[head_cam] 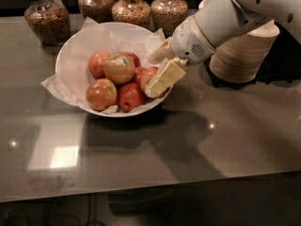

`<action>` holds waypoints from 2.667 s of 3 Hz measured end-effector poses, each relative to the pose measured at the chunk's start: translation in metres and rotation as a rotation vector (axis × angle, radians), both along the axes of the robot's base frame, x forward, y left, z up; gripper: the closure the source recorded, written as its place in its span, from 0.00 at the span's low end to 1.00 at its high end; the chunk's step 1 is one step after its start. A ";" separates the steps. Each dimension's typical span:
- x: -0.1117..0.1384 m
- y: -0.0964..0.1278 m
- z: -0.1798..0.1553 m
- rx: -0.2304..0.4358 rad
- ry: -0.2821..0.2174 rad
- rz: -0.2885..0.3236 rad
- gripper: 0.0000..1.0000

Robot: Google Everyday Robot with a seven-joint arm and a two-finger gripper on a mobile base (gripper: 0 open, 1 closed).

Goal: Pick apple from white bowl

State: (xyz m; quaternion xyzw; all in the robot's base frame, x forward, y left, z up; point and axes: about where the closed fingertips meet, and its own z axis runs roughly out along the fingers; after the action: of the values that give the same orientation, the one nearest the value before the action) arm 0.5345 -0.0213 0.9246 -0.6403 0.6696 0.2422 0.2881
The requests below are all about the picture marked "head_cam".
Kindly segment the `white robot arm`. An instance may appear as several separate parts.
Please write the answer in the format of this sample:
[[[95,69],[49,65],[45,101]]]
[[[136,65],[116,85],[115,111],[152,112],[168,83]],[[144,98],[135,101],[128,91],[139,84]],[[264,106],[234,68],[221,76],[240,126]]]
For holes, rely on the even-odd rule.
[[[199,64],[227,40],[270,21],[284,27],[301,43],[301,0],[204,0],[149,56],[159,69],[145,88],[151,98],[161,96],[186,74],[186,65]]]

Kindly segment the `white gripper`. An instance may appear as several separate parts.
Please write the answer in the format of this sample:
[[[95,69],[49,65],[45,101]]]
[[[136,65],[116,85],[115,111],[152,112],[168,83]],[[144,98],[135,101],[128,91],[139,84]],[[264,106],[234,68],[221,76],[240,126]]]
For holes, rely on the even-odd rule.
[[[162,96],[186,75],[188,61],[191,64],[201,64],[214,52],[215,48],[199,27],[196,16],[189,16],[171,37],[149,55],[150,64],[163,62],[144,89],[146,95],[150,98]]]

